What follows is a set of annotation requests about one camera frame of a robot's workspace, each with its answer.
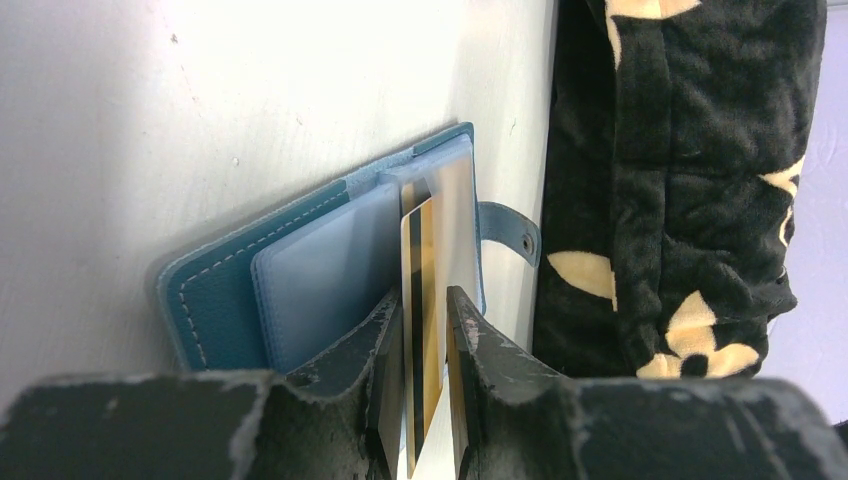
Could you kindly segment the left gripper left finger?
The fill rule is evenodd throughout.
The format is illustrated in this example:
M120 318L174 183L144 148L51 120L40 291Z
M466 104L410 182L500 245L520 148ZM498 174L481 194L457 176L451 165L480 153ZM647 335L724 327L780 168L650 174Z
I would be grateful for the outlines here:
M38 382L1 418L5 479L393 479L402 302L287 375L75 375Z

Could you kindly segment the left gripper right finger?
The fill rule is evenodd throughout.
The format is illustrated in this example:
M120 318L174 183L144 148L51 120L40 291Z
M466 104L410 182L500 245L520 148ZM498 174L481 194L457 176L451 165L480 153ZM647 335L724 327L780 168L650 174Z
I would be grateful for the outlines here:
M446 292L460 479L843 479L847 451L779 380L571 379Z

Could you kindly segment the gold card with black stripe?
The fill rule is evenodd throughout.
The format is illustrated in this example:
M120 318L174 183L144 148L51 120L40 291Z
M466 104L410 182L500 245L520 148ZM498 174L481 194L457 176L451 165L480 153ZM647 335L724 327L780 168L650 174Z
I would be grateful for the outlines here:
M432 196L425 180L401 189L401 279L407 476L414 475L443 386L436 308Z

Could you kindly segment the blue leather card holder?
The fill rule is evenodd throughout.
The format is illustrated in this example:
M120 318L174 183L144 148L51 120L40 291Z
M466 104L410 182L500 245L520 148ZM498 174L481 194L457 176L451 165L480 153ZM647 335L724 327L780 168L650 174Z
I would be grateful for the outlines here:
M540 261L538 226L476 192L474 128L464 122L284 204L167 265L156 295L188 371L288 373L361 323L401 283L414 189L434 214L442 287L486 305L481 247Z

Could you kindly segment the black blanket with beige flowers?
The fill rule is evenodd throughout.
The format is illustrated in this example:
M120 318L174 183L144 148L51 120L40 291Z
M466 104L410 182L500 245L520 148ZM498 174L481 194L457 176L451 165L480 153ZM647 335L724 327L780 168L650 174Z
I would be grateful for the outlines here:
M532 352L572 378L756 375L785 267L823 1L563 1Z

